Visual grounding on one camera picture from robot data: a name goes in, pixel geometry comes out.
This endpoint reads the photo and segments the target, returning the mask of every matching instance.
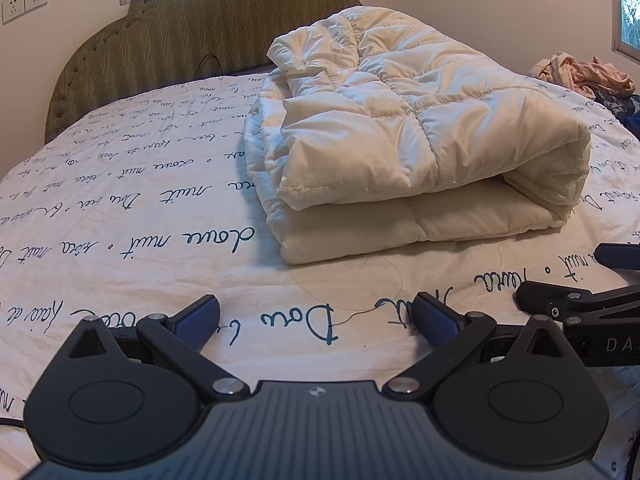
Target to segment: black patterned fabric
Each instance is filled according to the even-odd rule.
[[[66,64],[45,142],[91,110],[164,86],[270,62],[277,36],[359,0],[132,0],[127,15],[87,40]]]

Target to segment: white bed sheet with writing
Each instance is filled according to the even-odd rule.
[[[113,103],[2,181],[1,415],[22,416],[35,381],[88,313],[130,326],[213,293],[222,318],[203,354],[252,388],[260,379],[382,385],[429,351],[406,314],[420,290],[459,312],[524,323],[512,294],[525,278],[593,292],[638,280],[592,254],[598,242],[640,242],[640,142],[600,105],[548,84],[540,86],[593,132],[591,175],[564,228],[287,267],[244,162],[243,121],[263,77]],[[640,428],[640,374],[593,373],[611,409],[596,462],[614,478]],[[24,432],[0,428],[0,478],[36,462]]]

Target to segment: black wire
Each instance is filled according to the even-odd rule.
[[[640,431],[638,431],[638,435],[634,440],[634,444],[633,446],[631,446],[631,451],[629,451],[629,463],[626,465],[625,480],[633,480],[634,466],[636,465],[636,460],[638,459],[639,448],[640,448]]]
[[[218,59],[218,56],[216,56],[215,54],[207,54],[205,57],[203,57],[200,62],[198,63],[198,67],[196,69],[196,72],[193,73],[193,79],[196,79],[196,76],[198,75],[198,70],[200,70],[200,67],[202,66],[202,64],[209,59],[209,57],[214,57],[216,59],[216,61],[218,62],[218,69],[220,70],[220,75],[224,75],[222,73],[222,65],[220,65],[220,60]]]
[[[11,426],[13,428],[21,428],[24,429],[24,422],[18,418],[6,418],[4,416],[0,416],[0,426]]]

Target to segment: upholstered headboard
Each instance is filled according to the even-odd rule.
[[[267,49],[277,36],[359,4],[132,0],[124,18],[85,41],[66,64],[49,104],[45,142],[119,99],[267,64]]]

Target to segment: metal screw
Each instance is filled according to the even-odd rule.
[[[235,377],[224,377],[214,381],[213,389],[222,395],[235,395],[244,389],[244,383]]]
[[[420,388],[420,383],[412,377],[396,377],[391,379],[387,386],[396,394],[410,394]]]

